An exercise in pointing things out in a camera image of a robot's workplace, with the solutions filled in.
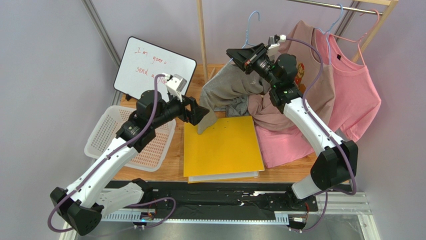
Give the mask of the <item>light blue wire hanger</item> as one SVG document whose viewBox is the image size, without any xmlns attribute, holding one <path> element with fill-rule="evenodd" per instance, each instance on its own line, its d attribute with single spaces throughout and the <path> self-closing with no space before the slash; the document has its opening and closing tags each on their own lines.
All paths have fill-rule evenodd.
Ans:
<svg viewBox="0 0 426 240">
<path fill-rule="evenodd" d="M 255 45 L 250 43 L 250 30 L 251 30 L 251 21 L 252 18 L 254 16 L 257 16 L 257 21 L 260 22 L 261 21 L 261 14 L 258 10 L 253 11 L 248 19 L 247 19 L 247 25 L 246 25 L 246 30 L 245 30 L 245 40 L 244 40 L 244 44 L 242 45 L 242 49 L 245 49 L 247 47 L 254 47 Z"/>
</svg>

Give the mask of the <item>grey t shirt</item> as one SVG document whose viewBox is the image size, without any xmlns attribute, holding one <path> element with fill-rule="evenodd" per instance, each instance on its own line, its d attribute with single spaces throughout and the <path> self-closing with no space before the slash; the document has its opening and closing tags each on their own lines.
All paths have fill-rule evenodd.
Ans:
<svg viewBox="0 0 426 240">
<path fill-rule="evenodd" d="M 264 94 L 269 89 L 270 84 L 256 72 L 245 74 L 228 62 L 202 87 L 198 105 L 209 113 L 197 125 L 197 133 L 201 135 L 217 122 L 217 108 L 224 108 L 227 117 L 248 116 L 248 97 Z"/>
</svg>

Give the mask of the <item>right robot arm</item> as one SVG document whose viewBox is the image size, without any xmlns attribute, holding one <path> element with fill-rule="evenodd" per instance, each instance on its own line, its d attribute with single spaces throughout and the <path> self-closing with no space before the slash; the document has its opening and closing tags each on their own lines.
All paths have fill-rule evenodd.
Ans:
<svg viewBox="0 0 426 240">
<path fill-rule="evenodd" d="M 271 60 L 264 44 L 250 48 L 229 48 L 226 55 L 245 74 L 256 72 L 270 84 L 273 106 L 291 120 L 313 148 L 317 159 L 310 173 L 287 191 L 289 200 L 302 201 L 315 194 L 336 189 L 349 181 L 356 192 L 355 176 L 359 148 L 352 140 L 344 140 L 315 113 L 295 84 L 297 59 L 284 53 Z"/>
</svg>

